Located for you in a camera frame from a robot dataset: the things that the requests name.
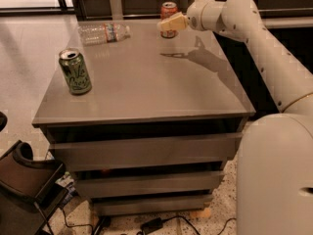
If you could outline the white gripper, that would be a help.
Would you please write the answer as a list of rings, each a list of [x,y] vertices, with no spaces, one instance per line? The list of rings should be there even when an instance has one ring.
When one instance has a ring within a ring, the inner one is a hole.
[[[156,27],[159,31],[169,31],[182,30],[189,25],[194,30],[204,31],[201,23],[201,14],[207,3],[208,0],[194,0],[187,9],[187,17],[179,12],[158,22]]]

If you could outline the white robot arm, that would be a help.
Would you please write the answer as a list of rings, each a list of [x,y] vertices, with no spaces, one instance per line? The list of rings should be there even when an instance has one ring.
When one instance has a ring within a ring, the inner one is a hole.
[[[211,30],[246,45],[278,111],[241,141],[237,234],[313,235],[313,74],[266,28],[253,0],[195,0],[157,27]]]

